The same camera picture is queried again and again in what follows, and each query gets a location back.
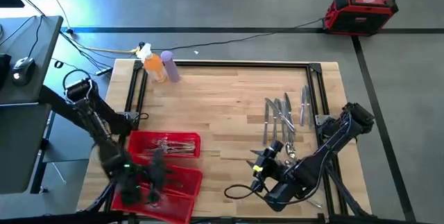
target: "red toolbox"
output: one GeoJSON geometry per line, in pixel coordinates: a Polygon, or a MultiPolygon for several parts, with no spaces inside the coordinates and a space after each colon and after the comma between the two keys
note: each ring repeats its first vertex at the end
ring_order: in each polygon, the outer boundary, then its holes
{"type": "Polygon", "coordinates": [[[169,148],[182,148],[184,145],[194,145],[190,154],[167,153],[165,157],[193,157],[200,156],[200,137],[194,132],[153,132],[153,131],[132,131],[128,146],[128,152],[132,155],[149,156],[150,150],[161,148],[159,142],[164,141],[169,148]]]}

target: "knife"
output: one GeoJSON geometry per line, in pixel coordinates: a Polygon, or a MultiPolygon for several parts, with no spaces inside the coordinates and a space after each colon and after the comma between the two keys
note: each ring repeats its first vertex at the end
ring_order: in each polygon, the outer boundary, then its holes
{"type": "Polygon", "coordinates": [[[305,106],[307,107],[307,124],[309,128],[313,126],[313,116],[311,112],[311,97],[308,86],[305,85],[305,106]]]}
{"type": "MultiPolygon", "coordinates": [[[[274,106],[278,105],[279,99],[275,98],[274,106]]],[[[278,112],[273,111],[273,141],[278,139],[278,127],[277,127],[277,120],[278,120],[278,112]]]]}
{"type": "Polygon", "coordinates": [[[305,109],[305,101],[307,100],[306,94],[305,94],[305,86],[303,86],[300,89],[300,119],[299,119],[299,125],[302,127],[304,126],[304,109],[305,109]]]}
{"type": "MultiPolygon", "coordinates": [[[[293,124],[293,117],[291,116],[290,98],[286,92],[284,93],[284,101],[285,101],[285,107],[287,107],[287,118],[290,121],[290,123],[293,124]]],[[[293,134],[291,134],[291,132],[289,132],[289,131],[287,132],[287,139],[289,140],[291,145],[293,145],[293,143],[294,143],[293,134]]]]}
{"type": "Polygon", "coordinates": [[[269,98],[265,98],[265,101],[268,103],[271,109],[273,109],[274,112],[277,112],[280,119],[285,122],[290,131],[294,133],[295,132],[294,125],[286,117],[284,117],[283,113],[279,111],[278,107],[269,98]]]}
{"type": "Polygon", "coordinates": [[[264,137],[262,139],[262,146],[266,146],[267,143],[267,129],[268,129],[268,104],[265,103],[265,120],[264,120],[264,137]]]}
{"type": "MultiPolygon", "coordinates": [[[[285,108],[285,103],[283,103],[280,99],[277,100],[277,108],[283,112],[284,114],[287,112],[287,109],[285,108]]],[[[281,142],[283,144],[285,144],[287,141],[285,141],[287,139],[287,137],[285,137],[285,124],[282,122],[280,122],[280,127],[281,127],[281,131],[282,131],[282,140],[281,142]]]]}

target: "purple bottle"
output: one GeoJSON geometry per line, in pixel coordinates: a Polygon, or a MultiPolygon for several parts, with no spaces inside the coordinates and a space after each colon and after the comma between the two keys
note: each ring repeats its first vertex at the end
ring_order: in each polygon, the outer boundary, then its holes
{"type": "Polygon", "coordinates": [[[179,82],[180,76],[178,72],[178,67],[173,60],[173,53],[170,51],[163,51],[162,54],[160,54],[160,58],[164,63],[169,80],[173,83],[179,82]]]}

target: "table leg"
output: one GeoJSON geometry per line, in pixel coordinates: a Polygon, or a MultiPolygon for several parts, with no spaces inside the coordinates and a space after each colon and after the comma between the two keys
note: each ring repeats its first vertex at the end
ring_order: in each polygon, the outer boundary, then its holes
{"type": "Polygon", "coordinates": [[[42,144],[40,144],[41,152],[39,160],[37,161],[37,168],[35,169],[33,183],[31,185],[31,190],[29,193],[34,193],[34,194],[40,193],[40,189],[42,188],[43,176],[46,170],[46,162],[43,162],[43,157],[48,144],[49,144],[48,139],[43,138],[42,144]]]}

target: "white cable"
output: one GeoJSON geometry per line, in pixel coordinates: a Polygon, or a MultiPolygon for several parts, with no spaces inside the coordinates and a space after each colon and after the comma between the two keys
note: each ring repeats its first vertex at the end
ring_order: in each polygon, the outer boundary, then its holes
{"type": "Polygon", "coordinates": [[[63,15],[65,16],[65,20],[67,21],[68,29],[70,29],[71,25],[69,24],[67,14],[66,14],[65,10],[63,9],[62,5],[60,4],[60,2],[58,0],[56,0],[56,1],[57,1],[57,4],[60,6],[60,9],[62,9],[63,15]]]}

